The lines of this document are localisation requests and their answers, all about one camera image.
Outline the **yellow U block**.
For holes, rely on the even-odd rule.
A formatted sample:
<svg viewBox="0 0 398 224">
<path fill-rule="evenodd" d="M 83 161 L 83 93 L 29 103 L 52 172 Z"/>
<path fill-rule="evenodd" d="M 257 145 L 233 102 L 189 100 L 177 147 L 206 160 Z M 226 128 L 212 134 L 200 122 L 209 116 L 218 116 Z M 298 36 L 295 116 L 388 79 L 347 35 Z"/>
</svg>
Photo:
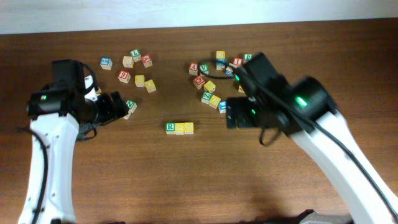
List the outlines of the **yellow U block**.
<svg viewBox="0 0 398 224">
<path fill-rule="evenodd" d="M 243 90 L 243 88 L 242 88 L 242 86 L 241 86 L 241 85 L 239 85 L 239 87 L 238 87 L 238 92 L 240 92 L 240 93 L 244 93 L 244 90 Z"/>
</svg>

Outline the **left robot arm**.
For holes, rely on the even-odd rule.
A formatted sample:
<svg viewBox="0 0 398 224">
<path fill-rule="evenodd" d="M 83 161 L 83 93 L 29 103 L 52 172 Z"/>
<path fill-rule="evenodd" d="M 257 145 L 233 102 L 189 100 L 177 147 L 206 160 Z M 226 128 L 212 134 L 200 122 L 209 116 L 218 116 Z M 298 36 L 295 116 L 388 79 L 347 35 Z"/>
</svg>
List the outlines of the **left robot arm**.
<svg viewBox="0 0 398 224">
<path fill-rule="evenodd" d="M 42 90 L 28 104 L 32 159 L 26 200 L 19 223 L 75 223 L 72 167 L 76 142 L 125 115 L 128 107 L 119 92 L 96 100 L 71 90 Z"/>
</svg>

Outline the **yellow S block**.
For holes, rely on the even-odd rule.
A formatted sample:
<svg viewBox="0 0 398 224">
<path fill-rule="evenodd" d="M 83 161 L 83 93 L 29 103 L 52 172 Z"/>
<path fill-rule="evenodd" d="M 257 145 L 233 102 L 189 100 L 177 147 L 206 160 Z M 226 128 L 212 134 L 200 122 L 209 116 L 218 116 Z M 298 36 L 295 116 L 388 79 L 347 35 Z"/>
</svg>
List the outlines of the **yellow S block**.
<svg viewBox="0 0 398 224">
<path fill-rule="evenodd" d="M 185 134 L 185 123 L 175 123 L 175 134 L 176 135 Z"/>
</svg>

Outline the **green R block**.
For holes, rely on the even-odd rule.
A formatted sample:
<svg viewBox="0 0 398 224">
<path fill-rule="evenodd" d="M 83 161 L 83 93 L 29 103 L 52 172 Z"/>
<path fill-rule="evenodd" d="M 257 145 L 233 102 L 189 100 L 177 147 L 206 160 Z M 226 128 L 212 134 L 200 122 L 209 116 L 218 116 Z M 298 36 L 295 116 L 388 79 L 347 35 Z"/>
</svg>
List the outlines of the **green R block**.
<svg viewBox="0 0 398 224">
<path fill-rule="evenodd" d="M 166 123 L 165 132 L 166 134 L 175 134 L 175 123 L 174 122 Z"/>
</svg>

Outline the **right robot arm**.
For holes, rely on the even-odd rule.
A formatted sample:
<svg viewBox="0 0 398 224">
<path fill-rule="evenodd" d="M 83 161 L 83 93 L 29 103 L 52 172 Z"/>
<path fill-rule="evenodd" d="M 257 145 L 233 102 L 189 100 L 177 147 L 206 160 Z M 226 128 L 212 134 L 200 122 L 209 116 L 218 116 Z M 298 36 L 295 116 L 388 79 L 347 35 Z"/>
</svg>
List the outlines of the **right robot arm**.
<svg viewBox="0 0 398 224">
<path fill-rule="evenodd" d="M 245 96 L 226 101 L 229 129 L 276 129 L 303 149 L 326 175 L 355 223 L 397 223 L 397 196 L 354 140 L 322 84 L 306 77 L 289 85 L 282 75 L 258 80 L 236 75 Z"/>
</svg>

